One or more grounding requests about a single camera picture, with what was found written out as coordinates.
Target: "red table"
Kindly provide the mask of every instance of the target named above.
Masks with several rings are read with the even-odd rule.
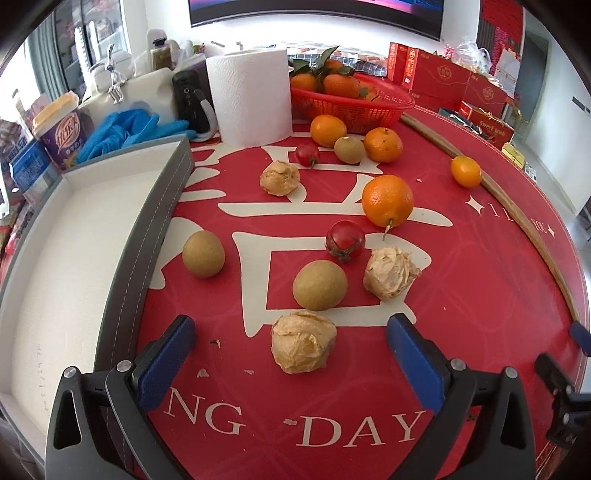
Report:
[[[574,294],[585,325],[589,309],[583,273],[558,214],[526,175],[485,141],[431,112],[413,115],[478,160],[540,231]],[[186,187],[158,259],[139,333],[138,350],[160,336],[177,314],[197,325],[194,351],[162,406],[150,414],[173,453],[197,480],[381,480],[410,451],[432,415],[424,411],[387,347],[388,317],[405,312],[449,358],[473,369],[516,367],[535,430],[538,468],[553,449],[545,431],[551,395],[535,376],[540,352],[567,375],[583,378],[583,355],[570,340],[567,306],[548,268],[503,207],[483,188],[458,186],[449,157],[402,124],[404,143],[392,165],[359,167],[322,154],[301,171],[290,198],[267,195],[259,175],[271,159],[294,161],[311,142],[306,125],[270,147],[236,150],[197,145],[196,170]],[[406,294],[389,303],[362,286],[369,258],[344,267],[349,291],[326,312],[338,325],[326,369],[287,375],[274,363],[269,331],[279,315],[298,308],[291,294],[306,263],[329,258],[324,236],[339,219],[358,222],[367,248],[383,246],[381,230],[361,215],[361,190],[373,176],[396,174],[414,191],[413,220],[388,235],[388,245],[413,253],[424,269]],[[180,251],[199,229],[213,231],[226,265],[209,280],[184,269]],[[459,461],[466,426],[441,474]]]

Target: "basket rim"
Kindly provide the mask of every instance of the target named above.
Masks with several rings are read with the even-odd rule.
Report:
[[[367,74],[363,74],[363,73],[355,73],[353,75],[354,77],[358,78],[358,79],[362,79],[363,81],[366,81],[367,79],[371,79],[371,80],[376,80],[376,77],[373,75],[367,75]],[[401,96],[405,97],[407,100],[406,104],[398,104],[398,103],[391,103],[391,102],[367,102],[366,100],[360,100],[357,98],[346,98],[346,97],[339,97],[339,96],[335,96],[335,95],[327,95],[326,93],[319,93],[319,92],[311,92],[310,90],[304,90],[304,89],[300,89],[300,88],[293,88],[290,87],[290,90],[292,91],[292,93],[295,93],[297,96],[302,97],[302,98],[309,98],[309,99],[315,99],[315,100],[321,100],[324,102],[337,102],[340,103],[342,105],[350,105],[350,106],[357,106],[357,107],[363,107],[363,108],[371,108],[371,109],[376,109],[376,108],[382,108],[382,109],[389,109],[389,110],[410,110],[412,108],[415,107],[415,100],[413,97],[410,96],[410,94],[408,92],[406,92],[402,87],[399,87],[398,85],[395,85],[393,83],[390,83],[388,85],[388,87],[393,87],[395,90],[398,90],[399,93],[401,94]]]

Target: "fruit basket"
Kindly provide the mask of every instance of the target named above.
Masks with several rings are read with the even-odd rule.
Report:
[[[405,110],[414,107],[414,99],[389,80],[362,73],[354,76],[373,85],[380,100],[369,102],[292,88],[294,117],[312,121],[318,115],[334,115],[345,122],[348,133],[365,135],[376,127],[391,127]]]

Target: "gold logo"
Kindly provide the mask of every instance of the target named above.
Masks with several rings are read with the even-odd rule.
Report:
[[[437,73],[439,74],[442,80],[449,80],[450,78],[452,78],[452,70],[447,65],[442,65],[441,67],[438,67]]]
[[[495,96],[495,92],[490,87],[486,87],[482,91],[482,94],[483,94],[485,100],[492,100],[492,98]]]

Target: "television screen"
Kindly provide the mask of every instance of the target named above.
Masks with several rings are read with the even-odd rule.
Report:
[[[189,0],[189,8],[193,26],[246,15],[320,13],[395,25],[437,40],[443,19],[443,0]]]

